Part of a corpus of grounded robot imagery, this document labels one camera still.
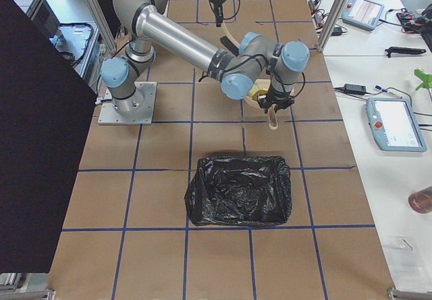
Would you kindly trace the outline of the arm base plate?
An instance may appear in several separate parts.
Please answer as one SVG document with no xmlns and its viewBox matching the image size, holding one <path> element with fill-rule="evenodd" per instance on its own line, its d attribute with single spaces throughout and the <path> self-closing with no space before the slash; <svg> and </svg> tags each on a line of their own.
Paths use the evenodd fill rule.
<svg viewBox="0 0 432 300">
<path fill-rule="evenodd" d="M 151 125 L 157 95 L 156 82 L 135 82 L 136 90 L 129 99 L 119 100 L 106 90 L 98 123 L 100 125 Z"/>
</svg>

